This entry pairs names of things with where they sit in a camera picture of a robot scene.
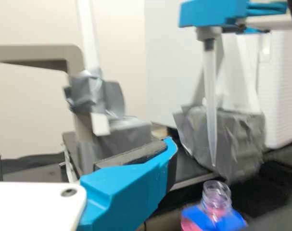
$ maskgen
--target plastic container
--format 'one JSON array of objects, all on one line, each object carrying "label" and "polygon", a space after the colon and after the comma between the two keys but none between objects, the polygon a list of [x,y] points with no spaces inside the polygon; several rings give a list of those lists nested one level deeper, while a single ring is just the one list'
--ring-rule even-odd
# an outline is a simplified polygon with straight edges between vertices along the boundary
[{"label": "plastic container", "polygon": [[235,231],[246,226],[242,216],[231,206],[229,187],[211,180],[203,184],[200,204],[181,212],[183,231]]}]

